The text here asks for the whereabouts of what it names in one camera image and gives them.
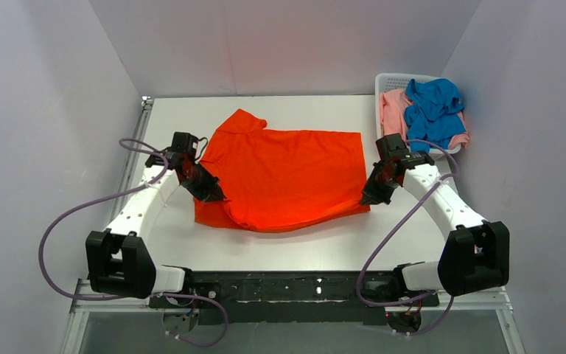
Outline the orange t shirt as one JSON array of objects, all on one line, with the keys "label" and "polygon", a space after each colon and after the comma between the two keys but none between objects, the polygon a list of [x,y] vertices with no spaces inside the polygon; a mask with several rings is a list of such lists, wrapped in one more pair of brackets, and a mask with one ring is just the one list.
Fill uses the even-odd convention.
[{"label": "orange t shirt", "polygon": [[195,222],[253,232],[291,232],[369,212],[361,204],[366,162],[358,132],[267,127],[239,109],[213,133],[202,165],[225,195],[195,201]]}]

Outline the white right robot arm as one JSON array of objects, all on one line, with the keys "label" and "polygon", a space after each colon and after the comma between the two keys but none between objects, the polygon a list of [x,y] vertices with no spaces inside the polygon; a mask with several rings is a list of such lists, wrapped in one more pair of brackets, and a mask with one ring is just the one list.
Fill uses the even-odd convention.
[{"label": "white right robot arm", "polygon": [[377,162],[363,190],[363,203],[389,204],[396,188],[417,199],[445,244],[439,260],[395,268],[399,291],[446,291],[451,296],[502,287],[509,281],[510,232],[467,206],[433,164],[406,168],[401,162]]}]

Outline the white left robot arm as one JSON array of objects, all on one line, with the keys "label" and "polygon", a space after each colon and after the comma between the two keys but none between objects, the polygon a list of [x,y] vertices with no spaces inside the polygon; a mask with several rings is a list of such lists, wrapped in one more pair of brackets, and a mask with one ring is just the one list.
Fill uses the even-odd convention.
[{"label": "white left robot arm", "polygon": [[170,165],[151,156],[136,192],[101,232],[85,241],[88,276],[97,293],[145,299],[162,293],[179,293],[189,269],[157,263],[146,242],[170,196],[183,187],[201,202],[225,198],[219,178],[187,155],[167,153]]}]

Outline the pink t shirt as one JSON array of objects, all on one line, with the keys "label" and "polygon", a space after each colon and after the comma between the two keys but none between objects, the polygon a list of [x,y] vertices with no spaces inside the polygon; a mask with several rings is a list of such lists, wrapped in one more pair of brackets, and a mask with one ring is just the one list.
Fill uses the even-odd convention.
[{"label": "pink t shirt", "polygon": [[[380,124],[382,126],[380,136],[399,133],[403,140],[406,140],[408,126],[405,123],[404,113],[405,109],[413,104],[413,101],[408,98],[403,88],[380,93],[378,99]],[[464,133],[457,134],[451,138],[448,145],[449,149],[469,147],[470,135],[463,111],[460,111],[458,116],[466,130]]]}]

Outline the blue t shirt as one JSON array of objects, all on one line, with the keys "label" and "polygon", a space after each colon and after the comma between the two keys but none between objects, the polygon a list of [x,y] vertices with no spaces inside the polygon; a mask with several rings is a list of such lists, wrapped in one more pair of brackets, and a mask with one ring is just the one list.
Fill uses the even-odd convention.
[{"label": "blue t shirt", "polygon": [[412,79],[405,95],[411,101],[404,110],[404,121],[412,150],[429,152],[433,144],[445,150],[468,145],[464,104],[454,83],[444,78],[426,83]]}]

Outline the white plastic laundry basket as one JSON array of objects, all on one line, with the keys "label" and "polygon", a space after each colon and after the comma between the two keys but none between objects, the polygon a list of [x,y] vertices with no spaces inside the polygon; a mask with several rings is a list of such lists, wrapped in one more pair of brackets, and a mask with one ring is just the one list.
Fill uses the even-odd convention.
[{"label": "white plastic laundry basket", "polygon": [[[414,75],[414,74],[396,74],[396,73],[383,73],[383,74],[379,74],[377,75],[377,78],[375,80],[375,100],[376,100],[376,116],[377,116],[377,124],[378,124],[378,130],[377,130],[377,134],[379,137],[383,137],[380,136],[381,133],[381,124],[380,124],[380,117],[379,117],[379,108],[378,108],[378,104],[379,104],[379,99],[378,96],[380,95],[380,93],[383,92],[387,92],[393,89],[406,89],[410,80],[416,80],[420,83],[426,83],[429,82],[431,80],[435,80],[435,79],[439,79],[439,77],[431,77],[431,76],[427,76],[427,75]],[[436,148],[434,148],[432,145],[431,149],[429,152],[429,155],[431,156],[435,156],[438,157],[440,156],[442,153],[439,152],[439,150],[437,150]],[[458,152],[460,149],[462,149],[464,147],[457,147],[455,149],[449,149],[447,150],[449,153],[455,153]]]}]

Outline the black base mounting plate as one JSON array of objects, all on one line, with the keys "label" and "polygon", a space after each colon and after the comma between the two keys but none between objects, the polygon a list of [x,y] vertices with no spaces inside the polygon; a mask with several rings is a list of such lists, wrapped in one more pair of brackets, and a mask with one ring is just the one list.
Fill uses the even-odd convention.
[{"label": "black base mounting plate", "polygon": [[153,297],[152,309],[191,313],[201,325],[221,325],[222,313],[206,301],[219,302],[231,323],[360,322],[385,325],[388,316],[372,302],[401,303],[413,324],[420,323],[420,310],[439,305],[438,297],[424,291],[407,291],[391,271],[369,271],[360,293],[355,289],[356,271],[194,271],[187,280],[187,293],[199,300]]}]

